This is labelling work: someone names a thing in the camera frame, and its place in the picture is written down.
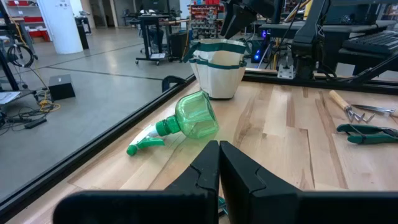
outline wooden table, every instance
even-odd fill
[[[174,114],[178,99],[198,90],[194,82],[181,91],[9,223],[49,223],[57,202],[81,190],[164,189],[212,139],[229,141],[302,190],[398,190],[397,145],[349,143],[345,133],[336,132],[348,122],[344,112],[329,90],[316,88],[242,82],[232,100],[211,102],[220,124],[217,134],[193,140],[177,133],[165,138],[164,147],[126,154],[138,132]],[[397,96],[338,93],[350,103],[398,108]],[[398,129],[397,123],[379,115],[370,122]]]

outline concrete floor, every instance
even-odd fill
[[[193,73],[189,64],[166,60],[159,66],[145,61],[136,65],[144,45],[135,29],[97,29],[87,38],[90,49],[70,55],[57,55],[52,43],[34,45],[45,83],[52,76],[70,74],[76,98],[57,101],[61,109],[38,127],[0,136],[0,200],[159,96],[167,75],[187,78]],[[19,80],[16,69],[10,68]],[[34,73],[21,72],[31,90],[42,88]],[[38,108],[27,96],[2,109],[14,115],[23,106]]]

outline pruning shears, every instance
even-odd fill
[[[349,134],[347,140],[356,144],[398,142],[398,130],[392,128],[379,128],[362,124],[342,124],[337,127],[337,131],[345,131]]]

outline clear green plastic bottle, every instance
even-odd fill
[[[156,137],[179,131],[193,139],[200,139],[218,131],[217,119],[207,93],[199,91],[181,98],[175,106],[175,115],[142,130],[130,143],[127,154],[133,156],[145,147],[164,146],[163,140]]]
[[[218,131],[216,116],[204,91],[185,96],[175,106],[175,115],[156,123],[160,136],[182,131],[188,138],[199,139]]]

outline white fabric bag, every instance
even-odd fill
[[[214,99],[234,96],[246,68],[245,45],[240,41],[203,39],[192,46],[184,57],[203,91]]]

